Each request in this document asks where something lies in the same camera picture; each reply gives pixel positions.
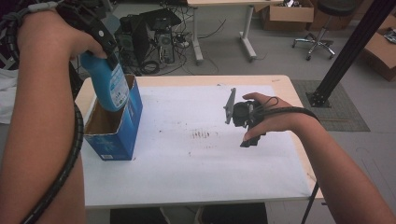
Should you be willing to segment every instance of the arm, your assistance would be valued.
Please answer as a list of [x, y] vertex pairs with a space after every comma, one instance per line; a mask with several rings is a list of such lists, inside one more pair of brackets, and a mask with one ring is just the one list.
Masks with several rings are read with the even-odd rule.
[[[258, 93], [247, 94], [244, 98], [261, 103], [269, 99]], [[277, 107], [282, 106], [290, 105], [279, 99]], [[376, 187], [316, 119], [297, 113], [269, 116], [249, 130], [244, 140], [264, 132], [286, 130], [294, 132], [302, 141], [337, 223], [396, 223]]]
[[[14, 112], [0, 173], [0, 223], [19, 223], [64, 165], [74, 134], [68, 62], [90, 50], [104, 57], [89, 35], [54, 11], [28, 15], [19, 30], [20, 71]], [[79, 158], [42, 223], [84, 223]]]

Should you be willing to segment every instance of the white tabletop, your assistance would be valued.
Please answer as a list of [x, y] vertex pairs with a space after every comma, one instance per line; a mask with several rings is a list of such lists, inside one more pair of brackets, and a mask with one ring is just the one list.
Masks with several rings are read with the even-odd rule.
[[[236, 87], [236, 102], [250, 91], [288, 100], [276, 92], [282, 82], [292, 93], [284, 76], [138, 77], [144, 108], [134, 158], [102, 161], [84, 142], [86, 206], [306, 199], [313, 173], [292, 134], [268, 133], [257, 147], [243, 148], [239, 144], [246, 130], [224, 123], [222, 107], [231, 88]], [[90, 86], [89, 80], [84, 86]], [[79, 98], [86, 113], [92, 89], [83, 87]]]

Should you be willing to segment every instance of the blue spray bottle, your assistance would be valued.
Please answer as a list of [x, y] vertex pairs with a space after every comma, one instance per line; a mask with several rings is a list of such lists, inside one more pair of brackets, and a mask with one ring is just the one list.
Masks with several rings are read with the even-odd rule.
[[128, 101], [129, 88], [120, 64], [110, 66], [108, 59], [97, 58], [88, 52], [81, 54], [80, 60], [91, 75], [102, 108], [113, 112], [121, 109]]

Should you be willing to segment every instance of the blue box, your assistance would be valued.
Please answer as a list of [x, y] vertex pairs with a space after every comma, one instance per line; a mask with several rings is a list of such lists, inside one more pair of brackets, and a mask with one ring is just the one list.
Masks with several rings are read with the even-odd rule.
[[84, 137], [103, 161], [130, 161], [134, 153], [143, 104], [134, 76], [125, 76], [129, 100], [117, 112], [104, 110], [96, 101]]

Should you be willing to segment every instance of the white table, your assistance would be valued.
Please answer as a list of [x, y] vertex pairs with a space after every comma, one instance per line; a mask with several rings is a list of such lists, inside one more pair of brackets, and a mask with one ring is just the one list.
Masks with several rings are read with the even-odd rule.
[[188, 5], [193, 8], [193, 31], [192, 31], [192, 45], [195, 52], [195, 60], [197, 63], [201, 63], [204, 60], [204, 57], [201, 52], [201, 47], [198, 42], [198, 7], [208, 7], [208, 6], [224, 6], [224, 5], [248, 5], [247, 7], [247, 15], [245, 28], [243, 32], [240, 32], [241, 40], [245, 48], [247, 49], [247, 53], [249, 55], [250, 61], [253, 61], [257, 58], [257, 54], [254, 51], [248, 40], [248, 31], [250, 28], [251, 17], [253, 14], [253, 9], [256, 4], [268, 4], [272, 5], [275, 3], [281, 3], [282, 0], [188, 0]]
[[[137, 83], [144, 108], [133, 160], [102, 161], [89, 144], [83, 144], [87, 208], [252, 203], [301, 200], [311, 195], [316, 179], [294, 134], [268, 133], [257, 147], [241, 148], [239, 144], [246, 130], [224, 123], [222, 107], [232, 87], [237, 92], [273, 90], [292, 105], [301, 106], [288, 77], [138, 77]], [[189, 90], [197, 90], [195, 96]], [[210, 120], [212, 125], [201, 125], [211, 115], [191, 109], [194, 103], [209, 104], [205, 99], [214, 91], [221, 95], [222, 102], [220, 110], [214, 111], [224, 117], [215, 116]], [[86, 80], [77, 99], [83, 114], [89, 110], [93, 96], [92, 84]], [[186, 99], [191, 99], [187, 103], [188, 114], [172, 119], [169, 116], [172, 113], [165, 110], [184, 110], [164, 105]], [[283, 167], [286, 163], [293, 166]], [[301, 170], [294, 178], [290, 169]]]

